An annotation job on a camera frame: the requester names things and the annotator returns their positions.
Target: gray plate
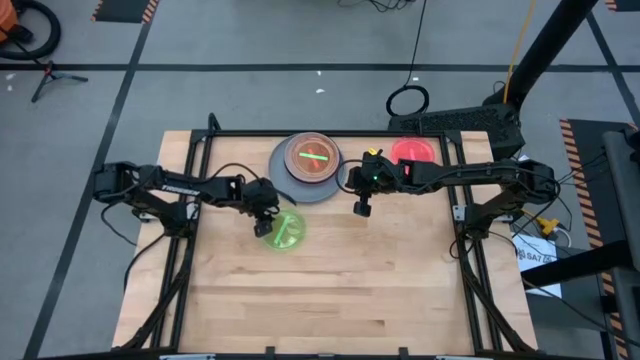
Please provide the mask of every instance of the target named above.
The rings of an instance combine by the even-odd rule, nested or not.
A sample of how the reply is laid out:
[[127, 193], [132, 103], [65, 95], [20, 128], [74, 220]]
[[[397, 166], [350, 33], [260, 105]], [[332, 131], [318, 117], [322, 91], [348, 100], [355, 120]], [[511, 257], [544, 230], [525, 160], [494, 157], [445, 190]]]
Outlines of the gray plate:
[[[294, 178], [284, 164], [285, 149], [292, 137], [284, 139], [271, 153], [269, 158], [269, 179], [278, 190], [290, 195], [299, 203], [316, 203], [330, 198], [338, 191], [335, 178], [331, 178], [317, 184], [307, 184]], [[344, 181], [346, 171], [344, 167], [339, 169], [340, 182]]]

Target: wooden table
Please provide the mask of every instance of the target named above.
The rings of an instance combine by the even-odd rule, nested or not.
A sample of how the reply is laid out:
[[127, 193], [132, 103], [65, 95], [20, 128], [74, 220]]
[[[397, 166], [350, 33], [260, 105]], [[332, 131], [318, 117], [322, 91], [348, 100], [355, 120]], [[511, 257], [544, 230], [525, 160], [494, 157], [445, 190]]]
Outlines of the wooden table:
[[[158, 163], [182, 172], [189, 135], [166, 132]], [[485, 133], [464, 132], [462, 137], [467, 163], [492, 161]], [[266, 176], [271, 151], [282, 139], [216, 137], [209, 174], [223, 164], [239, 162]], [[334, 140], [346, 159], [359, 159], [370, 147], [390, 156], [396, 139]], [[436, 162], [442, 164], [438, 141], [428, 141]], [[449, 148], [455, 160], [455, 150]], [[222, 175], [240, 172], [228, 168]], [[476, 202], [484, 202], [499, 188], [474, 186], [472, 191]], [[458, 194], [464, 201], [461, 190]], [[284, 253], [254, 237], [253, 219], [232, 209], [205, 206], [180, 351], [264, 353], [266, 346], [275, 346], [278, 353], [397, 354], [399, 347], [408, 347], [412, 355], [472, 354], [460, 269], [448, 254], [454, 232], [446, 190], [423, 196], [374, 196], [370, 218], [352, 213], [356, 200], [338, 193], [319, 204], [299, 205], [307, 236], [299, 247]], [[509, 237], [505, 224], [494, 224], [492, 231]], [[158, 222], [142, 224], [138, 250], [161, 232]], [[128, 340], [155, 306], [168, 244], [160, 243], [133, 268], [114, 345]], [[496, 305], [535, 347], [512, 246], [496, 236], [484, 246]], [[486, 313], [477, 303], [485, 324]], [[168, 343], [172, 317], [171, 309], [163, 344]], [[491, 348], [484, 325], [483, 342]]]

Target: concrete floor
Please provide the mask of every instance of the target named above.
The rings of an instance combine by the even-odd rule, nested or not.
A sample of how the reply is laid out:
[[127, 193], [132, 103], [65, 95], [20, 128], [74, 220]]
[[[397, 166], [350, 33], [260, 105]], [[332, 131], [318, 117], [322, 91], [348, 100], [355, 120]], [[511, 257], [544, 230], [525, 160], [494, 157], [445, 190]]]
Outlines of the concrete floor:
[[[14, 62], [0, 59], [0, 159], [8, 169], [0, 174], [2, 359], [25, 354], [110, 119], [119, 121], [106, 160], [153, 163], [164, 131], [205, 127], [211, 111], [227, 129], [384, 129], [386, 98], [407, 76], [404, 71], [138, 71], [123, 88], [142, 25], [92, 23], [97, 0], [41, 1], [58, 14], [64, 31], [52, 55], [56, 62], [120, 64], [123, 71], [76, 72], [89, 83], [51, 85], [31, 104], [41, 74], [11, 70], [2, 64]], [[520, 57], [556, 4], [538, 2]], [[431, 0], [416, 61], [508, 64], [527, 7], [526, 1]], [[640, 39], [633, 36], [640, 32], [640, 15], [611, 13], [603, 3], [594, 14], [618, 64], [640, 65]], [[368, 4], [340, 8], [334, 0], [162, 0], [140, 63], [408, 63], [419, 17], [419, 2], [378, 14]], [[25, 21], [42, 29], [37, 16]], [[607, 64], [586, 23], [554, 63]], [[502, 72], [460, 70], [414, 74], [430, 91], [429, 110], [478, 105], [494, 81], [505, 78]], [[640, 96], [640, 74], [625, 73], [624, 79]], [[122, 90], [128, 96], [120, 114], [114, 103]], [[410, 96], [399, 101], [397, 111], [417, 107]], [[632, 121], [610, 72], [544, 74], [522, 109], [524, 153], [558, 174], [569, 171], [561, 118]], [[563, 198], [580, 213], [574, 189], [563, 189]], [[89, 207], [40, 356], [110, 348], [133, 248], [100, 222], [102, 207]], [[568, 219], [557, 205], [548, 215]], [[114, 209], [109, 218], [136, 238], [138, 224], [125, 208]], [[584, 225], [579, 219], [573, 225], [574, 246], [586, 248]], [[536, 332], [540, 346], [551, 353], [601, 356], [591, 331], [536, 323]]]

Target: green transparent plate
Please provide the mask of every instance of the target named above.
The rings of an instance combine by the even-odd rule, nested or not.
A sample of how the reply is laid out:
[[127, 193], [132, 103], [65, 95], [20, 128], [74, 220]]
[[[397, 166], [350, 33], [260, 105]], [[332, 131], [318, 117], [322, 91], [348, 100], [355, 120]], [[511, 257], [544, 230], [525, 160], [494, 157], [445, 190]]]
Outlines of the green transparent plate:
[[281, 209], [272, 225], [273, 231], [264, 237], [264, 242], [275, 250], [293, 249], [306, 234], [304, 218], [292, 209]]

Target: metal leg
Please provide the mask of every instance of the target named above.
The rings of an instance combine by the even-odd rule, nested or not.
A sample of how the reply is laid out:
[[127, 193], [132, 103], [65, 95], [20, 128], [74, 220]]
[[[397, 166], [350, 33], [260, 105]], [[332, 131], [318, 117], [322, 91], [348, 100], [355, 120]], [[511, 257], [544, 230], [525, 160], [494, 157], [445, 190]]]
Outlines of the metal leg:
[[36, 101], [38, 101], [38, 98], [40, 97], [40, 92], [42, 91], [42, 88], [44, 88], [44, 86], [47, 85], [47, 80], [49, 80], [49, 75], [43, 76], [42, 80], [40, 80], [40, 84], [38, 84], [38, 88], [36, 89], [36, 92], [31, 97], [31, 102], [32, 103], [35, 103]]
[[547, 286], [597, 274], [617, 266], [630, 267], [632, 264], [627, 242], [616, 241], [597, 249], [523, 271], [520, 275], [535, 286]]

